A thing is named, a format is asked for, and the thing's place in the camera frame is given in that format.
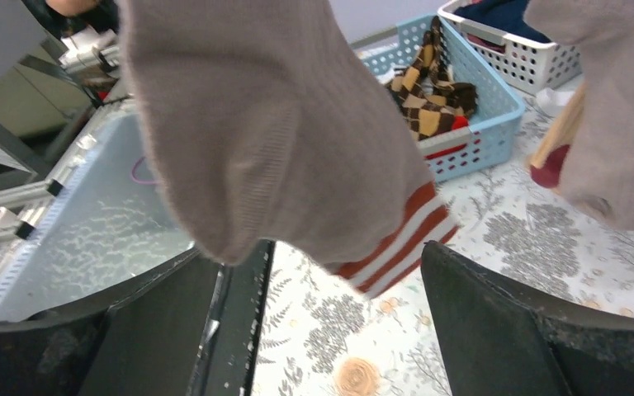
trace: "blue plastic basket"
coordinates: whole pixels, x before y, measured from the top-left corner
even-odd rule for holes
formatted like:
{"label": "blue plastic basket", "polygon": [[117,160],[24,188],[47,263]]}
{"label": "blue plastic basket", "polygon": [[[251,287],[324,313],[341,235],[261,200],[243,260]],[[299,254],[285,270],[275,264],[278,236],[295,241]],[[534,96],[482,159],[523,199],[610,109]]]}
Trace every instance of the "blue plastic basket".
{"label": "blue plastic basket", "polygon": [[[433,15],[422,16],[352,43],[362,48],[397,35],[398,45],[363,58],[375,75],[387,73],[394,65],[408,66],[421,44],[422,34]],[[477,52],[446,21],[443,26],[443,61],[451,65],[453,78],[473,83],[477,88],[477,111],[470,126],[418,142],[437,182],[476,172],[507,162],[525,107],[521,98],[494,72]]]}

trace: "floral tablecloth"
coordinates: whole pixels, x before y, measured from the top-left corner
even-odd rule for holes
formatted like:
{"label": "floral tablecloth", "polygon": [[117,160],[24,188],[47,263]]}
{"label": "floral tablecloth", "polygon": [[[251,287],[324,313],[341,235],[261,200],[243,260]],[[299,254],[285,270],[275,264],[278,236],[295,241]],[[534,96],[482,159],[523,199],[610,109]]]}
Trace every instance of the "floral tablecloth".
{"label": "floral tablecloth", "polygon": [[[441,185],[463,226],[452,247],[539,290],[634,317],[634,233],[607,229],[531,182],[523,159],[551,119],[524,100],[511,161]],[[279,245],[253,394],[450,395],[421,275],[365,301]]]}

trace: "plastic bin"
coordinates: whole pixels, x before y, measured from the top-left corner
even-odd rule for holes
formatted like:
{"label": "plastic bin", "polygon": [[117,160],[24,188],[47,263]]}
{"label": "plastic bin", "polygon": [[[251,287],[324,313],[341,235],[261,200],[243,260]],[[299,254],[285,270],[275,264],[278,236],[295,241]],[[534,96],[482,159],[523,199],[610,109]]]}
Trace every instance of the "plastic bin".
{"label": "plastic bin", "polygon": [[473,35],[498,46],[493,49],[469,42],[512,87],[535,94],[545,87],[559,87],[582,73],[580,53],[574,46],[539,43],[453,14],[473,2],[451,0],[438,9],[438,15],[466,38]]}
{"label": "plastic bin", "polygon": [[[397,46],[362,58],[371,73],[385,74],[393,65],[412,62],[432,18],[433,15],[427,15],[399,24],[352,43],[352,47],[367,47],[396,35]],[[475,84],[478,108],[468,127],[418,142],[437,182],[507,162],[512,156],[514,136],[525,111],[521,98],[470,44],[446,21],[442,21],[442,28],[442,60],[452,66],[456,81]]]}

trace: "white stripe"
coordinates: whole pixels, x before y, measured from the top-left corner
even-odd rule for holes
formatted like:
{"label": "white stripe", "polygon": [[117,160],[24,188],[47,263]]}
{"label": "white stripe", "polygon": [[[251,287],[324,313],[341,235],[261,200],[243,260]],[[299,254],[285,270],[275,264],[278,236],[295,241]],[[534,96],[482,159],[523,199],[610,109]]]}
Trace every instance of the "white stripe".
{"label": "white stripe", "polygon": [[443,237],[446,236],[447,233],[451,232],[451,230],[456,227],[456,221],[453,217],[446,217],[435,229],[433,229],[430,233],[428,233],[424,238],[422,238],[419,243],[412,249],[407,257],[405,257],[398,265],[389,270],[385,275],[383,275],[366,293],[366,297],[373,298],[383,291],[385,288],[392,282],[397,276],[399,276],[403,271],[407,268],[411,267],[414,262],[422,256],[422,251],[424,249],[424,243],[428,241],[440,241]]}
{"label": "white stripe", "polygon": [[375,275],[388,261],[392,259],[400,249],[412,238],[412,235],[417,232],[422,222],[434,212],[436,209],[443,206],[440,196],[434,196],[429,202],[422,205],[419,210],[414,212],[414,215],[409,219],[407,224],[402,228],[402,231],[395,238],[394,241],[388,246],[380,256],[376,257],[370,264],[363,267],[359,272],[351,277],[349,283],[356,287],[363,284]]}

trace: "striped cuff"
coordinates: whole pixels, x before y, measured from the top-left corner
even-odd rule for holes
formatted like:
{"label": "striped cuff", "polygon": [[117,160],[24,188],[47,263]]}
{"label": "striped cuff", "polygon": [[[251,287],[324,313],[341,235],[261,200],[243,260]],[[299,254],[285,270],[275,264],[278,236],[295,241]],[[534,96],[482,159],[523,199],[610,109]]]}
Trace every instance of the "striped cuff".
{"label": "striped cuff", "polygon": [[419,267],[426,242],[446,243],[456,231],[456,221],[437,196],[433,183],[427,183],[407,200],[402,224],[373,253],[359,262],[342,264],[331,273],[366,297],[375,298]]}

